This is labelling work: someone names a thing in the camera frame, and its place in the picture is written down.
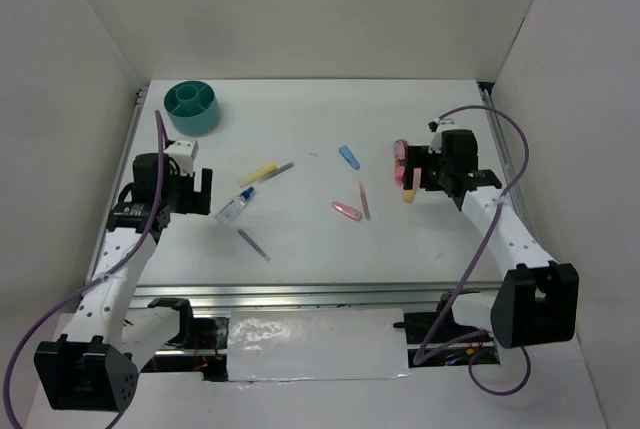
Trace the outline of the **orange highlighter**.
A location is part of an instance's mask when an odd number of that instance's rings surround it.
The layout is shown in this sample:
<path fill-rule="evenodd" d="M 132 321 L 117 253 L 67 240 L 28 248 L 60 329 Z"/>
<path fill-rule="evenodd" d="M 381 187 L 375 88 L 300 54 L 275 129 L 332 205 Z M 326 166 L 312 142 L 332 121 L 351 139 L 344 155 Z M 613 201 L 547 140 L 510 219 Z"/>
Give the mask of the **orange highlighter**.
<path fill-rule="evenodd" d="M 415 196 L 420 188 L 421 182 L 421 170 L 416 168 L 413 170 L 412 186 L 403 192 L 403 201 L 407 204 L 412 204 Z"/>

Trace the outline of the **clear glue bottle blue cap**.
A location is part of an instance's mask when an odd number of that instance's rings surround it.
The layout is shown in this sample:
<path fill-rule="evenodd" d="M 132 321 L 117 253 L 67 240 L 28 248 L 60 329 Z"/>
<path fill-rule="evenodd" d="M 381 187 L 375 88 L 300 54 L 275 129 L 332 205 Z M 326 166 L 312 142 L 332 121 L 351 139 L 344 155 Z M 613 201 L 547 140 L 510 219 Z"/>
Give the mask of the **clear glue bottle blue cap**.
<path fill-rule="evenodd" d="M 254 193 L 255 189 L 253 187 L 248 187 L 242 191 L 215 215 L 216 221 L 221 225 L 231 224 L 244 211 Z"/>

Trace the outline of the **yellow highlighter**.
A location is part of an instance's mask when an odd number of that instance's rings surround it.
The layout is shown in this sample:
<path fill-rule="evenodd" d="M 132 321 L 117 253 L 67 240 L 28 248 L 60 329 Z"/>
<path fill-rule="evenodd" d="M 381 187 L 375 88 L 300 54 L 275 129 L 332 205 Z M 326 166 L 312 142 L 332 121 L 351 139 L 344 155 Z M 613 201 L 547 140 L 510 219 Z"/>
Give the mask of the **yellow highlighter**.
<path fill-rule="evenodd" d="M 238 180 L 238 185 L 241 188 L 250 186 L 251 184 L 257 182 L 260 179 L 262 179 L 263 177 L 271 174 L 276 169 L 277 169 L 277 165 L 275 163 L 266 164 L 266 165 L 260 167 L 259 169 L 257 169 L 255 171 L 253 171 L 253 172 L 241 177 Z"/>

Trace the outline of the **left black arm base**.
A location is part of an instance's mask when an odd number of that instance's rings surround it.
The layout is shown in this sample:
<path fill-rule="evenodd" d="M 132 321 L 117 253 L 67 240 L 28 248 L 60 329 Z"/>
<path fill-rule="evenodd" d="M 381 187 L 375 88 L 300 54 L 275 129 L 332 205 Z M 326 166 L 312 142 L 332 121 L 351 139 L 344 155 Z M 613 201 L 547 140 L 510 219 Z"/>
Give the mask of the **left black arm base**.
<path fill-rule="evenodd" d="M 226 381 L 229 319 L 195 317 L 187 299 L 158 298 L 156 302 L 179 313 L 179 332 L 156 351 L 142 372 L 193 372 L 206 381 Z"/>

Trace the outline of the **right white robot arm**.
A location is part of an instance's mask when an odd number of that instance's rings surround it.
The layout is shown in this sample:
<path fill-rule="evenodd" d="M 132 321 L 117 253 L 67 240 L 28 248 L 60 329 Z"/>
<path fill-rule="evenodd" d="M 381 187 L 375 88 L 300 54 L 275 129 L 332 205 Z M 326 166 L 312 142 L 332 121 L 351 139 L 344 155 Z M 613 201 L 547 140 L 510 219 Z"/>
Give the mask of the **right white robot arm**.
<path fill-rule="evenodd" d="M 573 338 L 578 272 L 556 262 L 507 205 L 501 181 L 478 165 L 472 131 L 445 129 L 429 146 L 408 147 L 403 184 L 446 194 L 487 237 L 483 247 L 503 277 L 496 293 L 463 292 L 440 312 L 436 328 L 441 337 L 457 341 L 474 327 L 506 349 Z"/>

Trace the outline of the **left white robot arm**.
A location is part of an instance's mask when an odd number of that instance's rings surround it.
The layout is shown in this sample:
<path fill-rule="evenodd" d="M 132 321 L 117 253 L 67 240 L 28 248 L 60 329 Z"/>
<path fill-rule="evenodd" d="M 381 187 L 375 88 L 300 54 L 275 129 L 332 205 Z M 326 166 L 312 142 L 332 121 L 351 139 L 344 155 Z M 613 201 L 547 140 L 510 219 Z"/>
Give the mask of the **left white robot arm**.
<path fill-rule="evenodd" d="M 172 142 L 162 154 L 135 157 L 133 180 L 107 218 L 90 288 L 59 338 L 41 342 L 34 355 L 52 409 L 122 413 L 155 352 L 196 339 L 198 325 L 186 299 L 156 298 L 142 309 L 130 307 L 172 214 L 210 212 L 213 172 L 196 172 L 196 157 L 194 142 L 187 140 Z"/>

